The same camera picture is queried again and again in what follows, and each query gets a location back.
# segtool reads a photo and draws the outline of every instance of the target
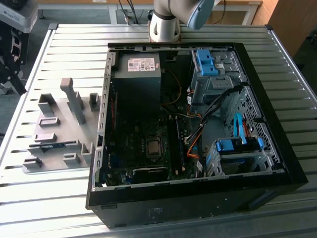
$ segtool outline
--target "aluminum table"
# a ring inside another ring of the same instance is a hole
[[[272,30],[259,26],[182,27],[183,42],[242,42],[309,183],[257,211],[109,230],[85,209],[88,169],[25,175],[22,163],[43,93],[65,98],[72,77],[82,97],[102,91],[107,44],[146,42],[147,26],[51,25],[0,148],[0,237],[316,237],[317,99]]]

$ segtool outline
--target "motherboard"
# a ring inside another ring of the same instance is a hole
[[[112,173],[107,182],[127,185],[193,178],[194,161],[187,158],[183,142],[188,136],[186,124],[185,118],[177,117],[118,119],[109,142]]]

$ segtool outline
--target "white label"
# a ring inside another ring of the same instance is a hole
[[[199,161],[197,161],[197,168],[199,169],[200,172],[203,171],[203,166]]]
[[[13,21],[20,22],[20,18],[19,18],[18,16],[14,15],[13,12],[8,11],[8,10],[4,10],[3,13],[4,13],[7,17],[10,17]]]
[[[214,66],[216,66],[216,68],[224,68],[222,63],[215,63]]]
[[[128,72],[155,71],[154,58],[129,59]]]
[[[188,102],[189,105],[191,105],[191,104],[192,104],[192,97],[189,97],[189,96],[188,96],[188,97],[187,97],[187,102]]]

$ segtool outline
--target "power supply label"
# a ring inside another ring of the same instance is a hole
[[[154,58],[129,59],[128,72],[155,71]]]

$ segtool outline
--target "open computer tower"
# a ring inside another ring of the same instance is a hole
[[[255,210],[307,183],[243,44],[108,47],[86,203],[108,227]]]

